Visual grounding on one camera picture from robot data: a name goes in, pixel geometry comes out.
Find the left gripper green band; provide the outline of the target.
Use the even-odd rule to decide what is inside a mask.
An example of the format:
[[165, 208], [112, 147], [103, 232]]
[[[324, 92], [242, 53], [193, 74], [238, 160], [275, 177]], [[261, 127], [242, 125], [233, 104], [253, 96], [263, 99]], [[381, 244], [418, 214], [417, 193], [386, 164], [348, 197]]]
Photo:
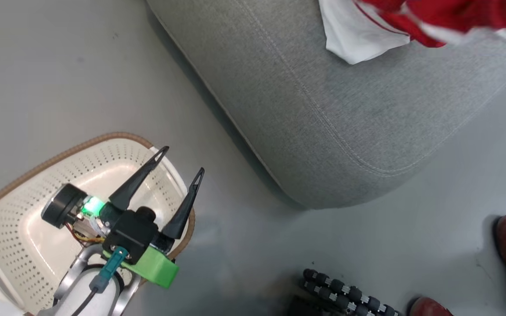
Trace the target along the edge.
[[167, 254], [174, 239], [183, 236], [205, 169], [199, 169], [188, 194], [161, 232], [155, 223], [156, 214], [150, 208], [142, 206], [133, 211], [128, 207], [169, 149], [163, 146], [153, 154], [108, 201], [90, 196], [70, 183], [63, 185], [44, 206], [42, 220], [57, 228], [66, 227], [85, 246], [99, 245], [106, 260], [101, 272], [104, 277], [112, 276], [122, 267], [143, 280], [168, 288], [178, 267]]

